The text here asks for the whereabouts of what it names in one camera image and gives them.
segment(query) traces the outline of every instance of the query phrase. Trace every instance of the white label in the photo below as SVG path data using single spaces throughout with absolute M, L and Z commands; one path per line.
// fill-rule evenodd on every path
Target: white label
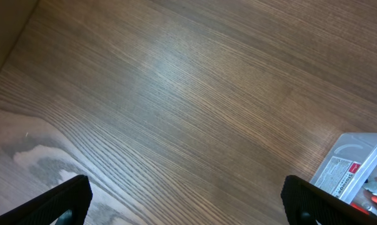
M 358 162 L 333 156 L 315 186 L 339 198 L 360 166 Z

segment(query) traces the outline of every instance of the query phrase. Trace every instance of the plastic container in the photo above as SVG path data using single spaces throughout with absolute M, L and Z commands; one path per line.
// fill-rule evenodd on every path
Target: plastic container
M 344 133 L 327 154 L 310 183 L 351 204 L 377 215 L 377 209 L 362 188 L 377 178 L 377 133 Z

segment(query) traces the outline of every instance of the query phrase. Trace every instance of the brown wood grain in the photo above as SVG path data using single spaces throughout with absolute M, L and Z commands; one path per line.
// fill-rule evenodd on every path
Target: brown wood grain
M 37 0 L 0 0 L 0 70 Z
M 377 0 L 42 0 L 0 73 L 0 158 L 87 174 L 89 224 L 287 224 L 344 132 L 377 132 Z

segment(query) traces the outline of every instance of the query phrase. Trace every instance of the clear plastic box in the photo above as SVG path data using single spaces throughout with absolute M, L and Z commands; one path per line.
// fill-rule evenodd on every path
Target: clear plastic box
M 344 133 L 326 155 L 310 183 L 348 203 L 377 215 L 370 195 L 362 188 L 377 178 L 377 133 Z

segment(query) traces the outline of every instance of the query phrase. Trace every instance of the wooden surface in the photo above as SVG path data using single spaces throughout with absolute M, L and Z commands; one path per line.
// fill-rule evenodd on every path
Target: wooden surface
M 37 0 L 0 0 L 0 70 Z
M 377 0 L 42 0 L 0 73 L 29 193 L 0 213 L 83 173 L 88 224 L 287 224 L 343 132 L 377 132 Z

